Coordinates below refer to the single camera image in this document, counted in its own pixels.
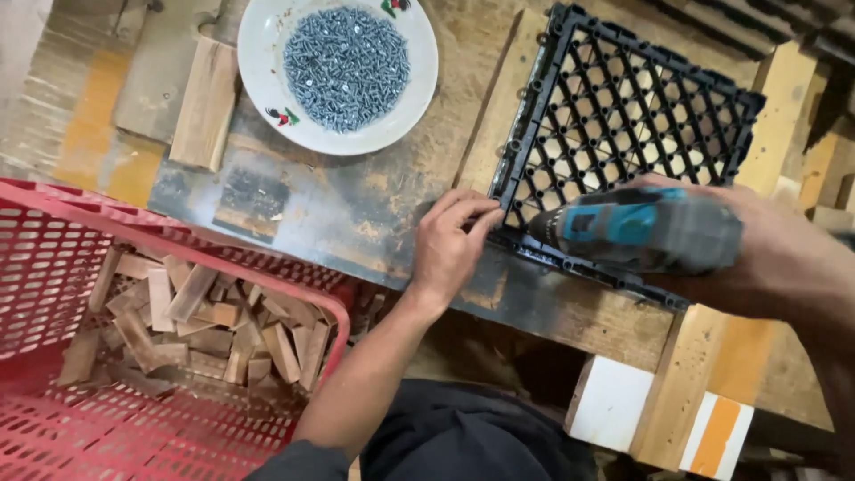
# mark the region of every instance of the black plastic grid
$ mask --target black plastic grid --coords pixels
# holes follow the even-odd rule
[[[536,262],[685,308],[684,299],[638,276],[541,244],[525,234],[528,222],[648,172],[732,184],[765,97],[577,5],[552,7],[540,44],[540,64],[492,186],[507,211],[492,240]]]

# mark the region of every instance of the red crate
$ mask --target red crate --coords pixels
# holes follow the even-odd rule
[[[117,238],[328,310],[337,335],[319,385],[341,359],[353,302],[344,274],[216,245],[174,219],[96,193],[0,178],[0,481],[242,478],[290,441],[299,413],[260,421],[183,389],[153,401],[118,383],[55,386]]]

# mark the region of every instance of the rooster design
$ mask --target rooster design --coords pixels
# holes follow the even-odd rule
[[[398,18],[395,15],[395,9],[399,9],[402,12],[405,12],[409,7],[410,0],[383,0],[383,3],[380,4],[380,8],[383,9],[384,12],[391,15],[392,18]]]
[[[291,112],[287,107],[285,107],[285,114],[279,113],[277,109],[265,109],[267,115],[273,117],[274,119],[279,121],[279,127],[284,125],[297,125],[300,123],[299,117],[294,115],[294,112]]]

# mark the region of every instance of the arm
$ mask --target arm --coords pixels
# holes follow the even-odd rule
[[[478,217],[466,233],[464,224]],[[419,342],[475,271],[498,202],[451,190],[419,222],[413,279],[392,311],[315,393],[294,432],[356,458],[380,426]]]
[[[661,187],[672,182],[639,179]],[[711,276],[646,280],[718,311],[793,326],[823,391],[844,473],[855,475],[855,252],[750,189],[682,186],[734,209],[744,229],[740,256],[733,267]]]

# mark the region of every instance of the cordless drill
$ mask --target cordless drill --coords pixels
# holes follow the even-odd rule
[[[742,222],[716,200],[682,188],[625,188],[580,196],[528,225],[568,255],[636,273],[698,276],[734,264]]]

